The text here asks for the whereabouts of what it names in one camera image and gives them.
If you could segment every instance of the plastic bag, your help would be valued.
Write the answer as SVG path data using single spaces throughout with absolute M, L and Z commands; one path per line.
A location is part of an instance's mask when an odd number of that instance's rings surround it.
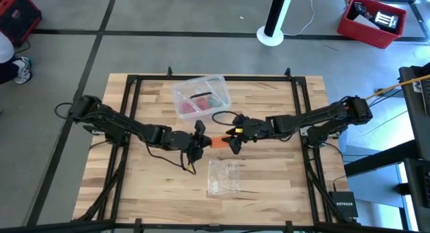
M 208 195 L 222 195 L 241 191 L 240 171 L 236 162 L 209 160 Z

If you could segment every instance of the clear plastic container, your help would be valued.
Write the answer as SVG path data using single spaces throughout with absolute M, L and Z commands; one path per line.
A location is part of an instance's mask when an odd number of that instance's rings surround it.
M 175 84 L 173 101 L 176 114 L 181 119 L 210 115 L 231 106 L 231 98 L 222 75 L 210 75 Z

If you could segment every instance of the butcher block tabletop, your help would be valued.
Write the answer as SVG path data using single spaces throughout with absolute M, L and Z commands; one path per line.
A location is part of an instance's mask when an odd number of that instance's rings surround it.
M 103 103 L 116 111 L 120 110 L 127 76 L 111 74 L 107 82 Z M 328 105 L 323 78 L 307 76 L 306 81 L 312 109 Z M 172 87 L 177 82 L 143 80 L 135 120 L 194 132 L 192 123 L 183 122 L 176 116 Z M 290 82 L 227 81 L 226 84 L 232 99 L 231 111 L 262 120 L 269 115 L 296 114 Z M 133 92 L 134 85 L 126 115 L 130 113 Z M 305 111 L 301 89 L 299 97 L 302 111 Z M 231 123 L 233 115 L 221 115 L 218 119 Z M 211 120 L 204 120 L 204 123 L 205 135 L 209 137 L 222 136 L 230 129 Z M 94 136 L 93 144 L 103 141 L 104 136 Z M 336 140 L 329 139 L 328 142 L 338 146 Z M 83 215 L 103 189 L 111 148 L 109 144 L 101 144 L 89 151 L 73 218 Z M 179 151 L 152 148 L 151 152 L 179 163 Z M 320 157 L 330 191 L 333 180 L 345 175 L 342 158 L 330 146 L 321 148 Z M 239 191 L 208 194 L 210 160 L 236 165 Z M 248 142 L 242 145 L 239 155 L 234 155 L 230 148 L 207 147 L 195 167 L 197 175 L 192 175 L 153 158 L 145 145 L 132 136 L 117 223 L 134 223 L 136 218 L 141 218 L 147 224 L 284 225 L 285 221 L 292 221 L 295 226 L 313 225 L 298 133 L 288 142 Z M 339 191 L 348 190 L 346 179 L 337 180 L 336 187 Z M 113 191 L 107 201 L 105 218 L 110 216 Z M 322 199 L 315 191 L 319 218 L 324 221 Z

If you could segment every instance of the white shoe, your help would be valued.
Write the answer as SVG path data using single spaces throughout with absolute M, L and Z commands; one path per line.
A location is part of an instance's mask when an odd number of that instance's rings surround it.
M 19 67 L 18 76 L 16 76 L 16 78 L 15 78 L 15 83 L 17 83 L 18 85 L 22 85 L 22 84 L 30 81 L 30 79 L 32 79 L 32 77 L 33 77 L 33 74 L 32 74 L 33 62 L 30 58 L 21 57 L 13 63 L 18 65 L 18 67 Z

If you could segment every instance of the concrete floor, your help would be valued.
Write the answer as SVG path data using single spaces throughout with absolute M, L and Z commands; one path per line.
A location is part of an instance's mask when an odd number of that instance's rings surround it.
M 60 30 L 98 30 L 109 3 L 33 1 L 44 15 L 39 28 Z M 344 1 L 313 1 L 314 22 L 303 34 L 338 36 L 336 29 Z M 271 0 L 116 0 L 106 29 L 254 33 L 264 25 L 270 3 Z M 404 35 L 424 37 L 410 7 L 404 3 L 393 5 L 408 11 Z M 417 7 L 429 23 L 429 3 L 420 0 Z M 310 16 L 308 0 L 294 0 L 283 31 L 300 31 Z M 32 47 L 22 55 L 34 59 L 33 80 L 22 86 L 12 82 L 0 86 L 0 108 L 4 110 L 0 117 L 0 228 L 20 226 L 26 221 L 63 123 L 53 114 L 53 108 L 71 100 L 95 36 L 37 34 L 31 35 L 29 41 Z M 291 39 L 269 48 L 255 38 L 104 36 L 84 94 L 101 97 L 110 73 L 166 73 L 172 66 L 174 73 L 280 75 L 290 67 L 293 75 L 322 75 L 329 100 L 336 101 L 344 95 L 366 96 L 376 88 L 396 83 L 398 68 L 425 64 L 429 54 L 428 43 L 416 42 L 395 42 L 381 50 L 354 41 Z M 395 98 L 375 106 L 374 119 L 368 125 L 348 130 L 348 145 L 383 150 L 406 141 L 408 138 L 401 138 L 393 129 L 401 125 L 406 128 L 403 130 L 410 130 L 407 113 L 362 136 L 404 110 L 404 101 Z M 383 132 L 395 140 L 375 140 Z M 73 126 L 39 224 L 70 220 L 90 143 L 91 135 L 81 126 Z M 377 210 L 364 212 L 363 219 L 374 218 L 369 212 Z

